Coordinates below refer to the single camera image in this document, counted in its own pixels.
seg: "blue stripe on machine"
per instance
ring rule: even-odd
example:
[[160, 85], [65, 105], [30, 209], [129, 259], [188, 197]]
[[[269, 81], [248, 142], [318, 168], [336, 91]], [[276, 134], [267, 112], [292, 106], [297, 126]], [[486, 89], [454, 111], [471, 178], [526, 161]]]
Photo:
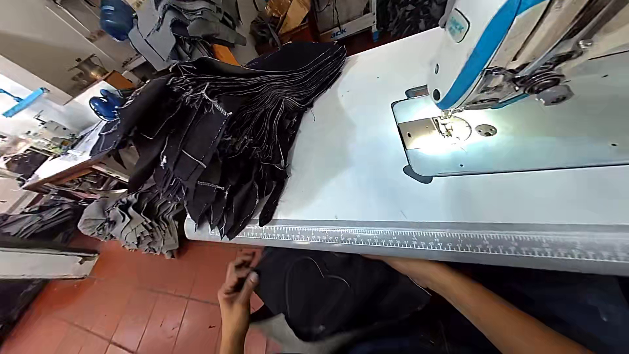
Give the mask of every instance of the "blue stripe on machine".
[[439, 109], [450, 109], [474, 84], [503, 41], [516, 16], [544, 1], [547, 0], [509, 0], [498, 10], [485, 28], [452, 87], [443, 100], [437, 103]]

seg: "blue object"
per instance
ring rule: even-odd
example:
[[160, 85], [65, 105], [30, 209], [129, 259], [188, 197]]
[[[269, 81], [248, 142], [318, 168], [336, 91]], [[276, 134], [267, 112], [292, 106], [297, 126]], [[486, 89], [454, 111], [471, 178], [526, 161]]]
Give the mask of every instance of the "blue object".
[[6, 93], [9, 96], [11, 96], [15, 102], [17, 102], [17, 105], [14, 105], [13, 107], [11, 107], [8, 111], [2, 113], [3, 116], [5, 117], [13, 117], [14, 115], [16, 115], [19, 111], [23, 110], [24, 108], [30, 106], [33, 104], [33, 102], [41, 95], [43, 95], [44, 93], [48, 92], [47, 88], [38, 88], [35, 91], [31, 92], [31, 94], [29, 94], [26, 98], [20, 98], [17, 96], [14, 96], [10, 93], [8, 93], [7, 91], [0, 89], [0, 93]]
[[124, 0], [101, 1], [101, 28], [115, 40], [126, 40], [133, 28], [135, 12]]
[[543, 1], [545, 0], [509, 0], [498, 10], [482, 33], [472, 55], [467, 59], [452, 87], [443, 100], [437, 103], [439, 109], [448, 110], [463, 97], [485, 69], [515, 18]]
[[518, 96], [515, 96], [514, 98], [510, 98], [502, 103], [498, 103], [497, 105], [494, 105], [493, 107], [491, 107], [492, 110], [497, 110], [500, 109], [502, 107], [506, 107], [512, 103], [516, 103], [517, 101], [520, 101], [524, 98], [527, 98], [528, 94], [523, 93], [523, 94], [519, 94]]
[[123, 100], [113, 92], [102, 89], [101, 96], [94, 96], [89, 99], [89, 106], [94, 113], [108, 122], [118, 119], [116, 115], [116, 107], [122, 106]]

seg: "stack of denim pieces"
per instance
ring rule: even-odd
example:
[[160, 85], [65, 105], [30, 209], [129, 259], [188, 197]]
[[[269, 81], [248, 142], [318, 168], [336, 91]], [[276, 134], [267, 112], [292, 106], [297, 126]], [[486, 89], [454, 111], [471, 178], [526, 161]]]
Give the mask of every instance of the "stack of denim pieces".
[[121, 120], [139, 117], [133, 144], [137, 190], [153, 175], [197, 223], [235, 237], [261, 209], [273, 217], [288, 178], [289, 149], [304, 112], [339, 77], [346, 51], [335, 43], [290, 43], [247, 67], [212, 58], [177, 64], [147, 83]]
[[173, 257], [179, 247], [175, 215], [181, 204], [160, 196], [155, 185], [120, 198], [101, 198], [87, 206], [77, 227], [102, 241], [117, 239], [130, 250]]
[[129, 39], [156, 70], [173, 61], [198, 57], [194, 46], [185, 43], [247, 44], [236, 32], [240, 22], [237, 0], [151, 0], [136, 13]]

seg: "sewing machine label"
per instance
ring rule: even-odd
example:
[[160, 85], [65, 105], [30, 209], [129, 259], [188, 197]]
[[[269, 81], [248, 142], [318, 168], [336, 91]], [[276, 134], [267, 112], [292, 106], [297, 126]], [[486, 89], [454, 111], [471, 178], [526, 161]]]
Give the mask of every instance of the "sewing machine label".
[[458, 9], [453, 9], [450, 13], [448, 23], [445, 25], [448, 33], [455, 42], [460, 43], [470, 29], [470, 22]]

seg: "industrial sewing machine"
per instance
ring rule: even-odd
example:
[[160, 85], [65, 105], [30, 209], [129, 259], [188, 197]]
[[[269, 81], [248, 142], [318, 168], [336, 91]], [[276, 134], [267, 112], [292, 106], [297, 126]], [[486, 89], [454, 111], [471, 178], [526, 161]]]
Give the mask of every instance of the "industrial sewing machine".
[[392, 105], [404, 172], [629, 164], [628, 3], [449, 1], [428, 84]]

